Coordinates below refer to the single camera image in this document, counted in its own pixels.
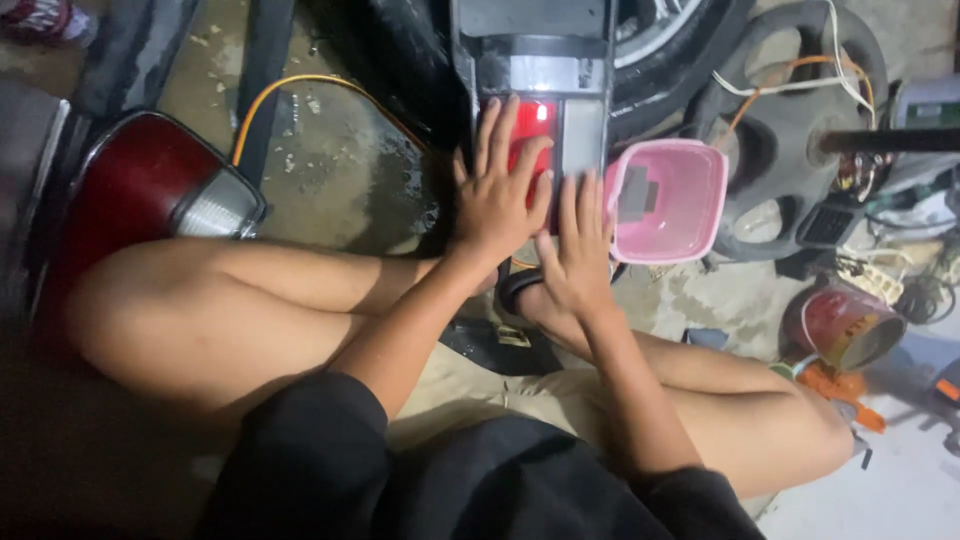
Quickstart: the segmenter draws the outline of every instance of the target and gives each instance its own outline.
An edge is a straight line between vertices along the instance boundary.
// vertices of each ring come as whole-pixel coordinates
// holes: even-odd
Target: plastic container
[[[646,169],[647,211],[627,219],[618,211],[634,172]],[[727,194],[730,163],[698,140],[664,139],[628,148],[607,168],[605,197],[617,216],[611,255],[630,264],[676,264],[702,258],[716,239]]]

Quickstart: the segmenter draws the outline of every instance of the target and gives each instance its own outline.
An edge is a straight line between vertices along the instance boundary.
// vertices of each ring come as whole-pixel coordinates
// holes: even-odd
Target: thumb
[[[543,269],[543,277],[552,280],[554,276],[559,276],[564,269],[560,265],[560,258],[557,256],[557,248],[553,245],[553,238],[547,231],[540,231],[534,239],[534,249],[537,250],[537,257],[540,259],[540,268]]]
[[[537,178],[537,191],[530,206],[530,228],[539,230],[546,225],[546,215],[550,212],[550,199],[553,198],[553,171],[543,171]]]

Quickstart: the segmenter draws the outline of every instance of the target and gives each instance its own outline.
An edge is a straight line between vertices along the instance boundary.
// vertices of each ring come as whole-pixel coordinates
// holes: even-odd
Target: person
[[[456,234],[435,260],[177,239],[125,250],[68,308],[82,354],[130,390],[237,433],[197,536],[761,538],[737,496],[851,455],[831,405],[756,361],[631,331],[602,183],[508,170],[518,100],[455,160]],[[437,344],[536,235],[543,282],[516,309],[595,369],[501,377]]]

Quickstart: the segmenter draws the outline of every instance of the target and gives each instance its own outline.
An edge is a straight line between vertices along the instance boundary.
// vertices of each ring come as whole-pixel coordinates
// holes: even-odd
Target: black sleeve
[[[763,540],[727,479],[689,468],[633,485],[634,493],[677,540]]]
[[[197,538],[366,536],[388,476],[387,415],[359,380],[320,373],[243,421]]]

